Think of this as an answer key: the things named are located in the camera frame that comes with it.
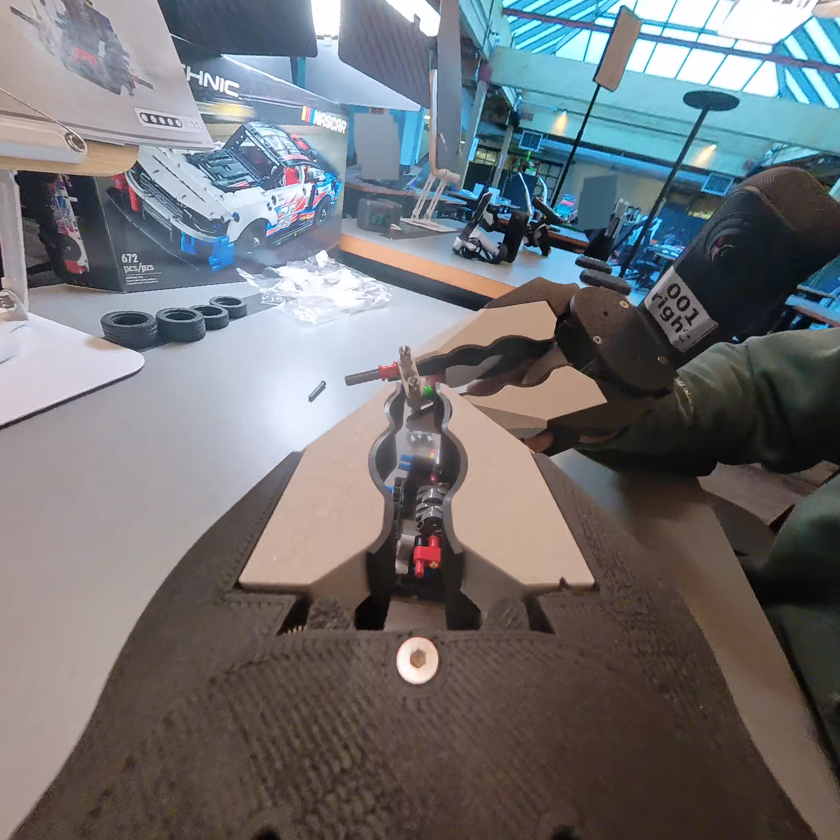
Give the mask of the person's right hand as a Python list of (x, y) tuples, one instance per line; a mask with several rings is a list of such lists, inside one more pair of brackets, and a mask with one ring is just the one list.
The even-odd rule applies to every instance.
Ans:
[[(488, 396), (501, 391), (508, 385), (520, 385), (524, 376), (524, 371), (528, 366), (518, 367), (509, 371), (508, 373), (496, 375), (486, 379), (475, 380), (469, 383), (465, 390), (466, 396)], [(542, 430), (538, 434), (530, 437), (524, 437), (521, 434), (518, 438), (528, 446), (532, 452), (538, 454), (545, 454), (551, 449), (554, 441), (553, 431), (549, 428)]]

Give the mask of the sign board on pole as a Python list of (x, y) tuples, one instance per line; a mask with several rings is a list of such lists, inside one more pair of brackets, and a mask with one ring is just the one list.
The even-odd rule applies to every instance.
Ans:
[(590, 120), (599, 94), (602, 90), (615, 92), (620, 86), (627, 68), (627, 63), (640, 35), (642, 25), (642, 19), (634, 11), (626, 5), (620, 7), (606, 41), (601, 60), (593, 76), (595, 89), (581, 121), (581, 126), (575, 136), (560, 179), (555, 187), (551, 202), (555, 202), (563, 193), (564, 183), (570, 173), (574, 157), (581, 145), (586, 125)]

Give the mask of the black round-top floor stand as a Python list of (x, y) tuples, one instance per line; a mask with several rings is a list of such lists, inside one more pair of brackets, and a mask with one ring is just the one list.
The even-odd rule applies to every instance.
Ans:
[(654, 222), (656, 216), (658, 215), (659, 210), (664, 205), (665, 200), (669, 194), (670, 188), (679, 173), (681, 166), (683, 165), (685, 158), (690, 150), (691, 145), (695, 141), (698, 132), (702, 124), (705, 122), (705, 119), (709, 112), (727, 112), (734, 110), (740, 102), (740, 99), (732, 95), (731, 93), (727, 93), (724, 91), (714, 91), (711, 89), (701, 89), (695, 91), (689, 91), (683, 97), (683, 102), (687, 107), (698, 111), (698, 116), (680, 150), (676, 161), (672, 164), (670, 172), (663, 184), (657, 198), (654, 201), (654, 204), (651, 207), (651, 210), (645, 219), (643, 226), (639, 230), (639, 234), (637, 237), (636, 242), (633, 243), (631, 246), (625, 260), (621, 265), (621, 269), (619, 271), (618, 276), (621, 278), (625, 277), (630, 266), (633, 264), (636, 254), (640, 249), (641, 245), (644, 242), (644, 239), (650, 229), (652, 223)]

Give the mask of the grey tilted board stand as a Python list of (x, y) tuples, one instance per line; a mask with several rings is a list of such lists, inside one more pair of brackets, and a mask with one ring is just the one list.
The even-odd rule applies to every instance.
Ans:
[(458, 1), (442, 1), (437, 32), (437, 64), (429, 74), (429, 173), (410, 217), (401, 224), (432, 233), (446, 226), (434, 221), (445, 188), (460, 183), (466, 158), (462, 140), (462, 62)]

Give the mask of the person's right forearm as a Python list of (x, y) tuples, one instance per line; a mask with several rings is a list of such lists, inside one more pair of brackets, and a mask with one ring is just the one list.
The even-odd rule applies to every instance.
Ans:
[(604, 443), (577, 450), (608, 466), (707, 476), (718, 465), (778, 474), (839, 463), (839, 330), (717, 343), (674, 391)]

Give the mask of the lego instruction booklet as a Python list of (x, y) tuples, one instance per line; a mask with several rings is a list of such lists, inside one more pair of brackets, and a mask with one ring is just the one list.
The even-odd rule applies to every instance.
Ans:
[(6, 144), (214, 145), (155, 1), (2, 1), (1, 86)]

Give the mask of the lego race car box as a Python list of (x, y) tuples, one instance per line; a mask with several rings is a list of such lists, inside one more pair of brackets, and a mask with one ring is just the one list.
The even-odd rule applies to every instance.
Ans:
[(292, 85), (285, 59), (175, 47), (211, 150), (142, 146), (109, 177), (17, 175), (59, 283), (198, 287), (339, 244), (348, 108)]

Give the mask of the idle hand-held gripper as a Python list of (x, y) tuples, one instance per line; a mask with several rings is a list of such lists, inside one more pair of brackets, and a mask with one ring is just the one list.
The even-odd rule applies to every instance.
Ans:
[(478, 259), (491, 265), (499, 265), (508, 260), (507, 247), (489, 238), (480, 228), (491, 198), (489, 190), (481, 194), (467, 225), (455, 237), (452, 251), (456, 256)]
[(536, 248), (541, 256), (549, 257), (552, 250), (551, 225), (562, 224), (560, 217), (540, 198), (530, 200), (530, 210), (511, 212), (503, 244), (507, 261), (513, 262), (522, 245)]

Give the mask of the empty clear plastic bag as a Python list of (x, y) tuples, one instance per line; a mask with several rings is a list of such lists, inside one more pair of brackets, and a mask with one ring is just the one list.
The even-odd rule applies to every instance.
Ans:
[(236, 270), (257, 290), (263, 305), (310, 325), (383, 308), (392, 300), (385, 283), (329, 257), (325, 250), (260, 272)]

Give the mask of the black lego chassis assembly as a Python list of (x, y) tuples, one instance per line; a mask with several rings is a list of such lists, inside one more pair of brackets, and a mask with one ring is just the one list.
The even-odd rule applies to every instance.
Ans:
[(443, 431), (443, 407), (433, 385), (421, 404), (406, 408), (395, 438), (396, 465), (385, 482), (392, 494), (395, 594), (425, 602), (445, 599), (444, 560), (452, 554), (445, 502), (458, 465)]

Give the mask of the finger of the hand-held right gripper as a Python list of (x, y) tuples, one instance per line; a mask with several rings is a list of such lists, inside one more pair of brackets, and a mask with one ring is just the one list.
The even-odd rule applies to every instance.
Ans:
[(448, 404), (447, 431), (456, 438), (478, 433), (530, 437), (553, 422), (600, 408), (606, 397), (593, 379), (565, 362), (554, 347), (527, 373), (520, 385), (486, 396), (468, 396), (468, 384), (441, 384)]
[(402, 356), (403, 384), (519, 384), (551, 349), (558, 316), (546, 301), (485, 308)]

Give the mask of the studio light panel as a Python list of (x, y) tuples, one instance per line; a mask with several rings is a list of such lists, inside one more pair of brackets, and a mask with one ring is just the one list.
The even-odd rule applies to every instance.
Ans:
[(159, 2), (170, 33), (204, 56), (304, 61), (309, 90), (352, 103), (336, 86), (362, 75), (428, 109), (431, 43), (388, 2), (338, 2), (338, 37), (316, 32), (318, 2)]

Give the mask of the small grey lego axle assembly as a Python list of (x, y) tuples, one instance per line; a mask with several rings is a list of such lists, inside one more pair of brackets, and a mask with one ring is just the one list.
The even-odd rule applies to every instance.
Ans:
[(378, 365), (368, 371), (347, 374), (344, 383), (347, 386), (362, 385), (369, 382), (395, 382), (402, 387), (406, 405), (414, 413), (418, 413), (434, 400), (434, 387), (426, 383), (421, 376), (413, 350), (409, 345), (398, 349), (395, 362)]

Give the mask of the grey portable power station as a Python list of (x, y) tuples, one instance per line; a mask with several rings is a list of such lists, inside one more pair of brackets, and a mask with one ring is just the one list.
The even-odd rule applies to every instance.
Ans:
[(374, 196), (360, 198), (355, 218), (359, 229), (388, 233), (393, 225), (400, 225), (402, 215), (402, 204)]

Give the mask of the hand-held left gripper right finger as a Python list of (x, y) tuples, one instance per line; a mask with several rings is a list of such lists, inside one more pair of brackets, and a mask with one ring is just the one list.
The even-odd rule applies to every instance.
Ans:
[(587, 592), (595, 579), (531, 450), (447, 385), (445, 430), (465, 467), (450, 499), (462, 592), (486, 615), (505, 599)]

